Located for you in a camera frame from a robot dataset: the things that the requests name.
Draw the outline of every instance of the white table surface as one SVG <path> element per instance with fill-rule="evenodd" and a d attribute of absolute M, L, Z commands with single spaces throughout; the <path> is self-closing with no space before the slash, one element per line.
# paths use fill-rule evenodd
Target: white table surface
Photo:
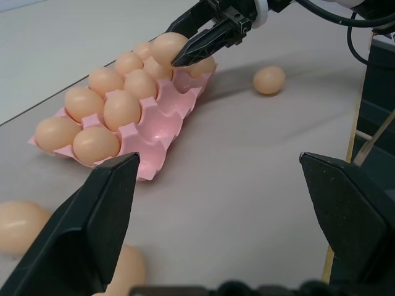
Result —
<path fill-rule="evenodd" d="M 24 43 L 21 38 L 20 47 L 2 44 L 1 55 L 21 53 L 10 75 L 1 74 L 9 84 L 15 75 L 26 78 L 27 87 L 19 88 L 18 96 L 29 94 L 32 102 L 44 99 L 77 80 L 76 73 L 87 74 L 86 65 L 79 66 L 81 59 L 89 59 L 91 67 L 105 64 L 118 52 L 160 33 L 193 1 L 137 1 L 138 9 L 126 9 L 129 1 L 118 1 L 122 8 L 114 1 L 97 1 L 101 7 L 95 12 L 98 17 L 109 19 L 106 10 L 113 16 L 111 20 L 119 19 L 122 28 L 132 27 L 131 16 L 147 22 L 143 11 L 157 11 L 146 29 L 131 28 L 128 38 L 114 33 L 114 40 L 122 40 L 117 48 L 94 33 L 87 36 L 78 30 L 87 25 L 86 14 L 93 13 L 89 2 L 52 0 L 31 6 L 47 18 L 46 25 L 40 23 L 39 43 L 55 42 L 69 51 L 70 65 L 59 62 L 70 57 L 62 57 L 61 51 L 49 45 L 51 50 L 41 52 L 47 60 L 43 64 L 23 57 L 26 47 L 39 54 L 34 42 Z M 171 2 L 180 5 L 178 11 L 165 8 Z M 43 5 L 52 9 L 58 5 L 59 14 L 48 17 Z M 67 28 L 64 24 L 70 23 L 72 12 L 78 20 Z M 2 28 L 7 20 L 3 15 L 0 19 Z M 53 30 L 57 22 L 63 22 L 58 34 Z M 110 27 L 116 27 L 106 22 L 101 26 L 107 34 L 112 32 Z M 31 21 L 19 32 L 27 37 L 33 27 Z M 75 34 L 74 42 L 69 34 Z M 367 30 L 355 31 L 357 48 L 366 50 L 369 39 Z M 86 54 L 88 43 L 93 42 L 106 50 Z M 162 171 L 153 182 L 136 186 L 125 242 L 144 252 L 149 283 L 215 287 L 227 279 L 240 279 L 254 286 L 276 282 L 295 287 L 306 279 L 320 278 L 327 242 L 298 156 L 309 151 L 346 157 L 364 72 L 348 52 L 346 29 L 294 5 L 271 15 L 242 45 L 224 49 L 215 57 L 218 72 L 172 144 Z M 252 88 L 252 76 L 270 64 L 284 68 L 287 85 L 276 97 L 262 97 Z M 54 78 L 43 89 L 41 74 L 48 71 L 64 80 Z M 7 86 L 6 93 L 12 94 Z M 26 144 L 35 125 L 59 109 L 63 99 L 60 93 L 0 127 L 1 201 L 29 199 L 54 210 L 86 179 L 87 168 L 44 155 Z M 17 262 L 0 256 L 0 284 Z"/>

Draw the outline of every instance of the black cable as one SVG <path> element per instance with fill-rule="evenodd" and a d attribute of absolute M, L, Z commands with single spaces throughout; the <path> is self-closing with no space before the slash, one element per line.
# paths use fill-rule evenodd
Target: black cable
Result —
<path fill-rule="evenodd" d="M 355 12 L 352 13 L 351 15 L 351 20 L 354 20 L 355 17 L 357 16 L 357 14 Z M 370 67 L 375 67 L 375 68 L 379 68 L 382 70 L 392 70 L 395 71 L 395 67 L 393 66 L 385 66 L 385 65 L 377 65 L 377 64 L 373 64 L 371 62 L 369 62 L 368 60 L 365 60 L 363 57 L 361 57 L 359 55 L 359 53 L 356 51 L 353 43 L 352 43 L 352 27 L 348 27 L 347 29 L 347 45 L 348 48 L 351 51 L 351 54 L 361 63 L 365 64 L 366 66 L 370 66 Z"/>
<path fill-rule="evenodd" d="M 355 27 L 355 28 L 376 28 L 389 23 L 395 22 L 395 13 L 387 15 L 386 17 L 378 18 L 376 20 L 353 20 L 346 17 L 341 17 L 340 15 L 332 14 L 331 12 L 322 9 L 321 7 L 315 5 L 309 0 L 295 0 L 301 6 L 311 11 L 313 14 L 328 20 L 332 23 L 337 23 L 338 25 Z"/>

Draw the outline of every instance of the pink egg tray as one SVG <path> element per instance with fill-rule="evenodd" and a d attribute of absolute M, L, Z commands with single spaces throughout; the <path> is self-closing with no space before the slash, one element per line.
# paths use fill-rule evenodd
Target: pink egg tray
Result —
<path fill-rule="evenodd" d="M 179 135 L 185 117 L 194 109 L 196 99 L 205 90 L 211 76 L 212 74 L 208 73 L 193 79 L 186 70 L 175 70 L 172 81 L 158 80 L 157 99 L 149 97 L 140 100 L 139 123 L 121 126 L 115 133 L 121 142 L 118 156 L 130 152 L 138 152 L 140 155 L 138 181 L 152 180 L 163 167 L 168 147 Z M 105 100 L 111 97 L 112 93 L 114 92 L 108 92 Z M 64 107 L 54 116 L 70 118 Z M 80 126 L 85 129 L 105 125 L 102 116 L 94 114 L 83 118 Z M 34 137 L 29 143 L 37 146 Z M 85 165 L 76 158 L 71 145 L 55 150 L 52 155 L 73 158 Z"/>

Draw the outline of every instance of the egg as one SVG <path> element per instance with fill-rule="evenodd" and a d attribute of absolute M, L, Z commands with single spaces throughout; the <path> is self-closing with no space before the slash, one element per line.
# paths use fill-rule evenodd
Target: egg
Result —
<path fill-rule="evenodd" d="M 143 67 L 143 60 L 141 60 L 134 52 L 124 52 L 123 54 L 120 54 L 114 65 L 115 71 L 122 78 L 133 70 L 142 69 Z"/>
<path fill-rule="evenodd" d="M 171 68 L 164 68 L 161 65 L 159 65 L 157 62 L 152 57 L 149 57 L 145 62 L 144 62 L 144 67 L 143 69 L 147 71 L 150 76 L 155 79 L 172 79 L 173 78 L 173 70 Z"/>
<path fill-rule="evenodd" d="M 124 85 L 125 91 L 137 99 L 157 97 L 157 87 L 155 80 L 142 69 L 132 71 L 127 75 Z"/>
<path fill-rule="evenodd" d="M 81 131 L 74 139 L 73 151 L 85 165 L 94 165 L 108 157 L 117 156 L 120 143 L 117 136 L 102 126 L 93 126 Z"/>
<path fill-rule="evenodd" d="M 214 58 L 208 57 L 190 66 L 188 70 L 189 70 L 189 75 L 191 75 L 192 78 L 199 78 L 202 74 L 213 73 L 216 67 L 217 64 L 215 63 Z"/>
<path fill-rule="evenodd" d="M 178 33 L 164 33 L 151 46 L 152 58 L 162 67 L 173 68 L 172 61 L 188 42 L 187 37 Z"/>
<path fill-rule="evenodd" d="M 67 113 L 77 122 L 92 114 L 103 114 L 103 99 L 89 88 L 70 88 L 64 101 Z"/>
<path fill-rule="evenodd" d="M 133 52 L 140 57 L 142 60 L 146 60 L 151 56 L 151 43 L 148 41 L 142 42 L 135 47 Z"/>
<path fill-rule="evenodd" d="M 51 117 L 40 122 L 34 139 L 39 148 L 48 153 L 71 145 L 81 127 L 73 120 L 64 117 Z"/>
<path fill-rule="evenodd" d="M 110 68 L 96 68 L 88 77 L 89 88 L 104 97 L 105 93 L 123 89 L 123 78 Z"/>
<path fill-rule="evenodd" d="M 265 67 L 254 76 L 254 87 L 261 94 L 275 94 L 285 84 L 285 73 L 277 66 Z"/>
<path fill-rule="evenodd" d="M 50 212 L 37 203 L 0 203 L 0 252 L 23 255 L 48 222 Z"/>
<path fill-rule="evenodd" d="M 141 117 L 139 100 L 127 91 L 112 94 L 104 106 L 104 122 L 111 131 L 121 126 L 138 123 Z"/>
<path fill-rule="evenodd" d="M 145 283 L 145 278 L 146 268 L 140 251 L 124 244 L 106 292 L 96 293 L 93 296 L 128 296 L 132 288 Z"/>

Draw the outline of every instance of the loose egg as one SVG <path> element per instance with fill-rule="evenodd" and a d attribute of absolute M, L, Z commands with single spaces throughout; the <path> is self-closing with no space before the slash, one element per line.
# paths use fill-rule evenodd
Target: loose egg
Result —
<path fill-rule="evenodd" d="M 137 69 L 127 75 L 124 85 L 125 91 L 137 99 L 157 97 L 155 80 L 144 70 Z"/>
<path fill-rule="evenodd" d="M 0 252 L 23 255 L 48 222 L 51 214 L 37 203 L 0 203 Z"/>
<path fill-rule="evenodd" d="M 199 78 L 200 75 L 202 74 L 213 73 L 216 67 L 217 64 L 215 63 L 214 58 L 208 57 L 190 66 L 188 70 L 189 70 L 189 75 L 191 75 L 192 78 Z"/>
<path fill-rule="evenodd" d="M 173 70 L 171 68 L 162 67 L 152 57 L 149 57 L 144 62 L 143 69 L 155 80 L 166 78 L 171 80 L 173 78 Z"/>
<path fill-rule="evenodd" d="M 94 165 L 95 162 L 117 156 L 119 150 L 117 136 L 102 126 L 84 129 L 73 142 L 75 156 L 85 165 Z"/>
<path fill-rule="evenodd" d="M 135 47 L 133 52 L 142 60 L 146 60 L 151 56 L 151 43 L 148 41 L 142 42 Z"/>
<path fill-rule="evenodd" d="M 80 126 L 69 118 L 51 117 L 38 124 L 34 138 L 39 148 L 53 153 L 71 145 L 80 131 Z"/>
<path fill-rule="evenodd" d="M 132 288 L 145 283 L 146 268 L 140 251 L 130 245 L 123 245 L 117 267 L 105 293 L 93 296 L 128 296 Z"/>
<path fill-rule="evenodd" d="M 121 126 L 138 123 L 141 117 L 139 100 L 127 91 L 112 94 L 104 106 L 104 122 L 111 131 Z"/>
<path fill-rule="evenodd" d="M 143 60 L 134 52 L 124 52 L 119 55 L 115 61 L 115 71 L 124 78 L 126 74 L 129 74 L 133 70 L 142 69 L 144 67 Z"/>
<path fill-rule="evenodd" d="M 285 73 L 280 67 L 265 67 L 255 74 L 254 87 L 261 94 L 274 94 L 283 88 L 285 79 Z"/>
<path fill-rule="evenodd" d="M 88 77 L 89 88 L 104 97 L 105 93 L 123 89 L 123 78 L 110 68 L 96 68 Z"/>
<path fill-rule="evenodd" d="M 164 33 L 151 46 L 152 58 L 162 67 L 173 68 L 172 61 L 188 42 L 187 37 L 178 33 Z"/>
<path fill-rule="evenodd" d="M 67 113 L 77 122 L 92 114 L 103 114 L 103 99 L 89 88 L 70 88 L 64 101 Z"/>

